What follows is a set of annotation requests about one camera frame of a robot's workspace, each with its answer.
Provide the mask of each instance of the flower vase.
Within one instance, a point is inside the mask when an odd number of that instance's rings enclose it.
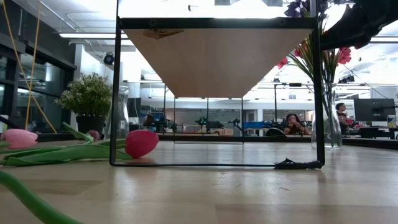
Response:
[[[125,139],[129,134],[129,115],[127,113],[127,100],[129,98],[129,88],[126,86],[119,86],[119,95],[118,95],[118,119],[116,122],[118,126],[116,128],[116,138]],[[111,138],[111,118],[112,118],[112,106],[109,109],[108,118],[105,123],[105,133],[104,139]]]
[[[340,122],[335,109],[336,87],[334,84],[323,86],[323,133],[325,148],[341,149],[343,140],[341,138]],[[315,114],[312,119],[311,146],[317,148],[317,127],[315,125]]]

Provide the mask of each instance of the wooden floor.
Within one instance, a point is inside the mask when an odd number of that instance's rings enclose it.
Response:
[[[327,151],[322,170],[111,167],[106,161],[0,168],[84,223],[257,224],[398,221],[398,153]],[[316,159],[309,144],[173,144],[147,162]],[[0,187],[0,223],[40,223]]]

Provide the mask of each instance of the green plant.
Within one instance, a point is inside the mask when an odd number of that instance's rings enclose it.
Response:
[[[108,114],[112,91],[106,84],[107,78],[97,73],[84,75],[68,84],[61,97],[55,102],[62,108],[72,110],[76,116],[101,116]]]

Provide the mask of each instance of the potted plant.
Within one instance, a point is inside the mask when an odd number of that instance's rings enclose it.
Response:
[[[72,110],[76,114],[79,132],[95,130],[102,133],[112,97],[111,87],[106,81],[106,77],[97,73],[81,73],[81,78],[70,82],[67,90],[55,100],[62,108]]]
[[[319,0],[318,8],[320,9],[319,27],[323,34],[325,30],[325,21],[327,15],[325,11],[329,8],[328,0]],[[289,17],[309,17],[310,16],[310,1],[296,0],[291,2],[288,10],[285,12]],[[313,72],[312,62],[312,46],[313,40],[307,37],[301,44],[299,44],[287,58],[292,62],[291,65],[298,67],[305,74],[310,77],[313,82],[315,73]],[[289,61],[284,58],[279,62],[278,67],[281,69]],[[349,48],[323,50],[321,53],[321,78],[322,78],[322,103],[323,103],[323,122],[325,124],[325,146],[333,149],[338,149],[342,145],[340,124],[335,110],[335,74],[336,68],[339,64],[345,65],[351,60],[351,50]],[[312,125],[312,145],[316,146],[316,131],[315,131],[315,116]]]

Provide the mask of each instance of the ceiling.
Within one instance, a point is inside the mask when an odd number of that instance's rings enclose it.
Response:
[[[39,0],[13,0],[31,14],[36,15]],[[58,32],[114,32],[116,17],[116,0],[41,0],[42,20]],[[241,13],[244,17],[274,17],[283,16],[288,2],[284,0],[283,7],[267,7],[262,0],[231,0],[230,6],[214,6],[215,0],[123,0],[121,16],[203,16],[220,12],[222,16],[236,16]],[[331,9],[333,21],[337,21],[342,10]],[[380,35],[398,36],[398,22],[395,22],[381,31]],[[90,48],[100,52],[104,46],[112,49],[112,40],[90,40]],[[398,83],[396,58],[398,44],[369,44],[360,50],[354,50],[352,60],[346,66],[339,66],[339,77],[349,75],[354,71],[361,80],[356,82],[368,83]],[[143,73],[153,73],[146,63]],[[264,74],[263,82],[271,82],[279,78],[281,82],[308,82],[308,77],[294,66],[286,66],[282,70],[273,69]]]

